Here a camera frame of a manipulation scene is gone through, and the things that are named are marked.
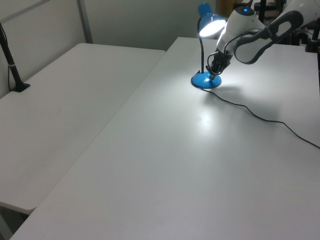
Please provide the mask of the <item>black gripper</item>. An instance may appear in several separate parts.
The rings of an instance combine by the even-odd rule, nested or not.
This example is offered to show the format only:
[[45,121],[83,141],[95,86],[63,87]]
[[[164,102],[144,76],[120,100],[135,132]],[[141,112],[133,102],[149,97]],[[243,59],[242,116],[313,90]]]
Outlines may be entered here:
[[216,50],[213,54],[214,58],[210,66],[206,65],[205,68],[209,73],[209,78],[214,80],[216,76],[220,75],[230,64],[233,57],[227,50],[226,53]]

